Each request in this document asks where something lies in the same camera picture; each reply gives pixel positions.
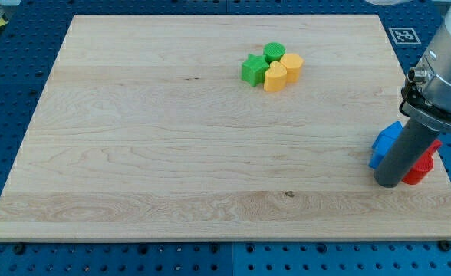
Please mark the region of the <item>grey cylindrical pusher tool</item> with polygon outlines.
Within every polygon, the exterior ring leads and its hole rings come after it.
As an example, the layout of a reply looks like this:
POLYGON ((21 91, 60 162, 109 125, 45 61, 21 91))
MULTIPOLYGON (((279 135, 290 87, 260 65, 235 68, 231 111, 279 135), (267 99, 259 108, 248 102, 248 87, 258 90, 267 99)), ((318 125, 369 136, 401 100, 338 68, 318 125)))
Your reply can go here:
POLYGON ((376 183, 385 188, 396 187, 438 136, 438 130, 410 118, 375 169, 376 183))

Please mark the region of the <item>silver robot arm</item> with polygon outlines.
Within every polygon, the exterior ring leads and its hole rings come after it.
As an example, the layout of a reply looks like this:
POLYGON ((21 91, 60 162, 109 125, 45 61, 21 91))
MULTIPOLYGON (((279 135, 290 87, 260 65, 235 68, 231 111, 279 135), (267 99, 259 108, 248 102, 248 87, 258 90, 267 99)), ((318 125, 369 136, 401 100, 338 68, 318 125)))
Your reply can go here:
POLYGON ((451 133, 451 6, 416 67, 408 70, 400 112, 409 117, 380 165, 376 182, 393 188, 441 133, 451 133))

